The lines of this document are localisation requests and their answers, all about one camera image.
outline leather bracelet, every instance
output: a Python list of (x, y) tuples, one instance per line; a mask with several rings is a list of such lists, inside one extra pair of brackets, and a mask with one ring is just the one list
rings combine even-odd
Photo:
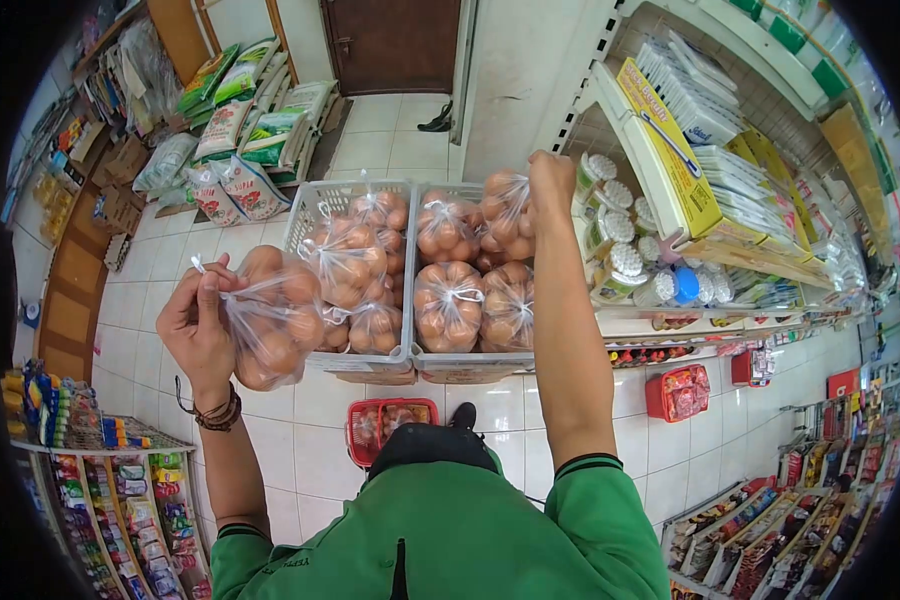
[(180, 377), (175, 375), (173, 377), (173, 381), (176, 383), (176, 404), (180, 407), (180, 410), (183, 412), (193, 415), (196, 420), (196, 424), (203, 429), (207, 429), (209, 431), (223, 431), (228, 432), (233, 424), (237, 423), (237, 420), (240, 419), (241, 413), (241, 402), (240, 395), (237, 394), (237, 390), (233, 387), (233, 382), (228, 382), (230, 384), (230, 397), (227, 402), (220, 404), (210, 410), (202, 413), (197, 410), (197, 403), (193, 403), (193, 408), (189, 409), (183, 405), (183, 400), (180, 398)]

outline cardboard box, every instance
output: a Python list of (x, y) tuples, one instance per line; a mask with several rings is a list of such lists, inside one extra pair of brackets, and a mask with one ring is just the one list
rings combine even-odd
[(128, 135), (116, 157), (103, 164), (115, 184), (132, 184), (140, 170), (147, 164), (150, 153), (136, 135)]
[(100, 196), (104, 200), (99, 213), (94, 211), (94, 224), (110, 234), (136, 234), (141, 212), (133, 205), (132, 192), (108, 185), (100, 190)]

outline green rice bag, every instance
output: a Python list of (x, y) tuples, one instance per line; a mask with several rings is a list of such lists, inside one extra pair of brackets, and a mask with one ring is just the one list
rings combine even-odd
[(243, 50), (216, 87), (213, 103), (217, 106), (242, 95), (252, 98), (257, 80), (270, 62), (278, 45), (276, 37), (261, 39)]
[[(196, 69), (193, 79), (183, 88), (183, 96), (180, 97), (176, 110), (184, 115), (194, 114), (194, 108), (197, 108), (197, 105), (203, 104), (207, 98), (213, 97), (220, 84), (220, 79), (227, 74), (239, 51), (240, 44), (233, 44)], [(213, 108), (212, 102), (207, 103), (207, 107)]]

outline wooden shelf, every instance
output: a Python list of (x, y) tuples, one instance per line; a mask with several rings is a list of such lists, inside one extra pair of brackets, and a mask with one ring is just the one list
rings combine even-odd
[(108, 48), (110, 42), (113, 42), (117, 35), (120, 34), (120, 31), (122, 31), (125, 26), (129, 25), (145, 6), (147, 6), (147, 2), (145, 0), (139, 0), (135, 6), (132, 6), (129, 10), (117, 17), (117, 20), (113, 22), (113, 25), (103, 32), (93, 47), (90, 48), (76, 66), (73, 67), (72, 78), (74, 80), (81, 76), (84, 69), (90, 65), (91, 61), (96, 59), (98, 54)]

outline red shopping basket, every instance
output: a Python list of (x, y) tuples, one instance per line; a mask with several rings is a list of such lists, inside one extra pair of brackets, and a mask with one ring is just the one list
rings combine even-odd
[(368, 469), (390, 438), (392, 429), (403, 423), (441, 424), (437, 404), (428, 398), (378, 398), (357, 400), (346, 410), (346, 449), (350, 460)]

